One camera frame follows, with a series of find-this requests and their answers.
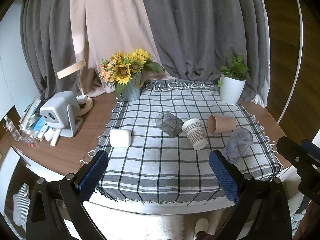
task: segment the plastic water bottle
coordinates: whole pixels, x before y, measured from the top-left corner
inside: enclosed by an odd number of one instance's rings
[[[5,125],[9,130],[9,132],[12,134],[12,136],[16,141],[19,141],[21,138],[21,135],[18,132],[17,128],[14,126],[13,122],[7,116],[5,116],[4,119],[5,119]]]

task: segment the checkered tablecloth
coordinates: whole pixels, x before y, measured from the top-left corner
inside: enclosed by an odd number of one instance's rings
[[[209,139],[207,147],[195,151],[186,134],[170,138],[156,127],[155,119],[169,111],[184,122],[198,118]],[[255,118],[241,105],[228,106],[220,100],[212,83],[158,81],[147,84],[139,100],[119,100],[99,149],[108,152],[110,161],[97,189],[111,199],[153,202],[190,202],[211,200],[224,195],[210,166],[208,156],[214,149],[223,151],[231,132],[209,134],[211,114],[234,116],[238,126],[253,134],[247,155],[236,164],[256,179],[268,180],[281,166]],[[128,129],[132,143],[128,148],[112,148],[111,128]]]

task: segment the table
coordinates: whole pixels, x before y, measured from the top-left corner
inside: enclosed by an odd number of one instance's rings
[[[76,173],[83,165],[79,159],[90,161],[87,152],[94,150],[98,144],[98,136],[103,135],[111,117],[111,111],[116,105],[116,96],[114,93],[103,94],[93,98],[95,105],[92,110],[84,116],[84,123],[74,136],[74,138],[60,138],[56,147],[50,147],[50,143],[40,142],[38,147],[31,148],[21,142],[16,142],[10,135],[6,134],[0,140],[0,151],[3,156],[10,148],[19,148],[27,157],[33,161],[55,171],[61,175],[66,175],[69,172]],[[271,142],[285,136],[280,126],[271,116],[271,114],[259,105],[252,102],[243,103],[243,106],[253,115],[256,116],[257,121],[264,126],[264,131],[270,137]],[[288,168],[291,164],[283,158],[280,154],[275,153],[280,160],[283,169]],[[224,198],[217,198],[213,203],[206,205],[190,204],[188,207],[176,204],[172,205],[152,205],[151,203],[137,203],[137,202],[115,202],[104,197],[100,193],[94,193],[91,202],[97,203],[101,206],[119,209],[128,212],[144,213],[144,214],[189,214],[197,212],[206,212],[232,206],[233,202],[229,202]]]
[[[235,116],[238,124],[251,130],[254,136],[251,152],[237,164],[239,170],[250,172],[257,179],[269,179],[280,171],[272,148],[254,118],[242,106],[224,104],[213,85],[183,81],[179,83],[185,84],[182,89],[174,86],[176,82],[158,84],[164,86],[158,91],[146,87],[139,101],[118,103],[96,149],[96,152],[106,150],[110,158],[97,187],[102,194],[111,199],[187,204],[223,195],[209,167],[208,154],[213,149],[224,149],[231,133],[209,135],[205,129],[209,145],[194,151],[185,135],[170,138],[155,127],[155,117],[164,110],[183,121],[199,118],[203,127],[210,114],[223,112]],[[112,148],[108,142],[111,128],[131,130],[131,147]]]

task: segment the white flower pot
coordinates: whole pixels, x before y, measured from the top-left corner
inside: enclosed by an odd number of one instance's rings
[[[221,76],[222,85],[220,87],[220,98],[227,105],[235,105],[244,88],[245,80],[236,80],[233,78]]]

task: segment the wooden table surface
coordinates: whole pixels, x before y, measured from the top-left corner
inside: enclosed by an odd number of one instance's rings
[[[111,118],[111,111],[117,100],[114,93],[104,93],[93,98],[93,101],[93,108],[83,116],[84,122],[74,137],[60,137],[55,147],[50,146],[50,143],[44,140],[39,142],[38,146],[31,148],[25,142],[17,142],[6,134],[0,142],[1,152],[7,152],[12,145],[30,159],[61,175],[70,172],[76,173],[83,165],[79,160],[90,161],[87,153],[95,149],[99,141],[98,136],[105,132],[106,124]],[[264,132],[269,136],[271,142],[275,141],[276,143],[280,137],[285,136],[280,126],[265,108],[252,102],[243,105],[249,113],[256,116],[256,120],[264,127]],[[290,163],[280,154],[276,153],[276,155],[285,168],[290,166]]]

